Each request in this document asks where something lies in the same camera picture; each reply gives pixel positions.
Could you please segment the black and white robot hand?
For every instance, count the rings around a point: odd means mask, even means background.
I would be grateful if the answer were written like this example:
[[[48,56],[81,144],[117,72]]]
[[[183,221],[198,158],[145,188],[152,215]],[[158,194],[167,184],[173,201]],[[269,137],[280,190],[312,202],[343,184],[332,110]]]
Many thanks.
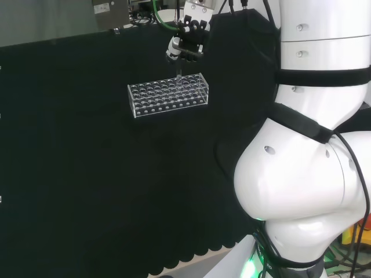
[[[166,51],[168,61],[197,61],[203,56],[215,6],[216,2],[211,0],[185,1],[183,17],[177,24],[178,31]]]

